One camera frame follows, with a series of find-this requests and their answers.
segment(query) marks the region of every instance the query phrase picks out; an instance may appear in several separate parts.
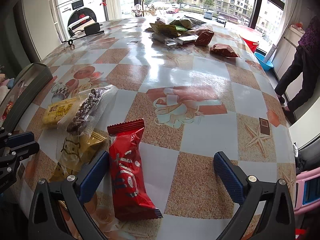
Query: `gold snack wrapper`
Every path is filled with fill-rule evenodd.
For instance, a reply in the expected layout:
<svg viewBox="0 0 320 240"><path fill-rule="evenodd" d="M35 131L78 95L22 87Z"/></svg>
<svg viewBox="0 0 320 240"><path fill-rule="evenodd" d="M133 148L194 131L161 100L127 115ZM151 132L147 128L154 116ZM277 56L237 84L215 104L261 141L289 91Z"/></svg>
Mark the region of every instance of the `gold snack wrapper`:
<svg viewBox="0 0 320 240"><path fill-rule="evenodd" d="M58 176L61 181L70 174L78 173L85 164L91 161L105 140L105 137L95 131L92 132L89 141L86 141L81 136L68 135L64 140L61 157L52 177Z"/></svg>
<svg viewBox="0 0 320 240"><path fill-rule="evenodd" d="M69 98L48 106L42 119L43 128L57 128L57 123L68 113L77 98Z"/></svg>

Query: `person's foot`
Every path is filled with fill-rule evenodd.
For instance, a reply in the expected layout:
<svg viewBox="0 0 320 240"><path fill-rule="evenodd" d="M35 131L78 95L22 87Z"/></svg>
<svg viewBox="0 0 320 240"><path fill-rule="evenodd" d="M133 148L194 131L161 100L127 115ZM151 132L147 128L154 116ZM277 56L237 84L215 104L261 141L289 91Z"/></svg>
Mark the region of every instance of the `person's foot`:
<svg viewBox="0 0 320 240"><path fill-rule="evenodd" d="M287 106L283 107L282 111L284 112L284 115L289 121L289 123L294 124L296 122L296 118L294 117L293 112L291 112Z"/></svg>
<svg viewBox="0 0 320 240"><path fill-rule="evenodd" d="M277 95L277 97L278 97L278 100L279 100L280 104L283 105L284 102L285 102L284 98L282 96L279 96L279 95Z"/></svg>

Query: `table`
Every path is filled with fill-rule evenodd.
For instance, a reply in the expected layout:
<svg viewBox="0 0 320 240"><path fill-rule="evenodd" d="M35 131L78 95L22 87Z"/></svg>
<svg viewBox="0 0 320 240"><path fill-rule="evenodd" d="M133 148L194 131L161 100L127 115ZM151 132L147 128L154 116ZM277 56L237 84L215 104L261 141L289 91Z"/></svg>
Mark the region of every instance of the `table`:
<svg viewBox="0 0 320 240"><path fill-rule="evenodd" d="M140 153L145 186L163 214L158 220L115 219L106 175L91 202L92 217L106 236L215 239L239 207L214 174L212 160L218 151L259 180L284 178L294 203L295 164L286 119L265 72L241 37L213 25L215 35L207 47L168 47L153 41L151 33L144 32L147 27L149 21L142 17L107 21L103 35L77 40L71 47L63 44L43 60L54 78L16 128L34 132L40 145L37 155L23 161L23 177L12 186L23 212L28 216L38 179L49 179L57 163L58 134L42 129L44 111L59 86L92 66L94 73L80 79L68 97L111 83L119 90L96 128L106 131L108 125L144 118ZM240 58L210 54L216 43L232 46ZM172 97L174 102L167 102ZM262 209L260 203L247 233Z"/></svg>

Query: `black pants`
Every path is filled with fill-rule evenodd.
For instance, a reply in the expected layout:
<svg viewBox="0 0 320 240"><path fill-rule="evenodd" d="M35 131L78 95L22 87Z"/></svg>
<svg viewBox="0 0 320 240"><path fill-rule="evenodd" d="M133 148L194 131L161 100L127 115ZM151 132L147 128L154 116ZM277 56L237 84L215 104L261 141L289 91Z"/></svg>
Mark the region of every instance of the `black pants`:
<svg viewBox="0 0 320 240"><path fill-rule="evenodd" d="M291 66L284 73L280 79L275 92L282 96L289 84L294 81L302 72L303 81L302 89L299 93L288 103L290 111L295 111L302 106L313 95L313 90L316 87L317 79L320 69L312 60L309 54L301 46L297 47L297 52L294 54L294 60Z"/></svg>

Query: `pink stool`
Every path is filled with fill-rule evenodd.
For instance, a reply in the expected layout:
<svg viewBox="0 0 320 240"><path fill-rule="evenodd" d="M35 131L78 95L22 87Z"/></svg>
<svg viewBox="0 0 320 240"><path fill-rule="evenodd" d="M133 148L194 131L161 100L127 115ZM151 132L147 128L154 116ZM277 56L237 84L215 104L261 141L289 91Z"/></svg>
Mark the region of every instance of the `pink stool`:
<svg viewBox="0 0 320 240"><path fill-rule="evenodd" d="M320 167L297 175L296 190L295 215L320 206Z"/></svg>

